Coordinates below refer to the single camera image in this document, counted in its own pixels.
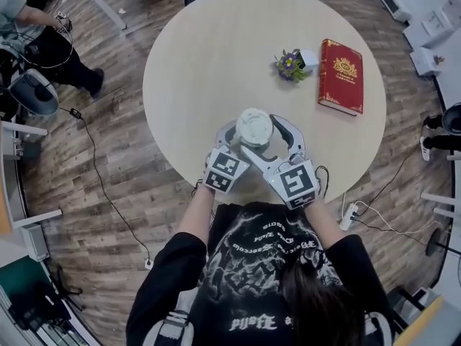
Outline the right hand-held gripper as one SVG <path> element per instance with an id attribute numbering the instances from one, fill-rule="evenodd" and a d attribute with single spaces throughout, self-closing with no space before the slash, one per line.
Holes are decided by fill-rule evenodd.
<path id="1" fill-rule="evenodd" d="M 241 146 L 242 154 L 263 174 L 288 209 L 305 207 L 318 198 L 319 182 L 312 161 L 305 158 L 305 142 L 300 130 L 279 115 L 269 115 L 287 144 L 289 157 L 266 157 L 255 148 Z"/>

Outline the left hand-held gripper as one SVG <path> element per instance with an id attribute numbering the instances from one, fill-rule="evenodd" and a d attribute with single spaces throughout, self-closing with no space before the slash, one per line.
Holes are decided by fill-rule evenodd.
<path id="1" fill-rule="evenodd" d="M 236 120 L 224 125 L 216 134 L 215 145 L 210 152 L 202 183 L 209 188 L 228 194 L 251 164 L 231 149 L 236 135 Z"/>

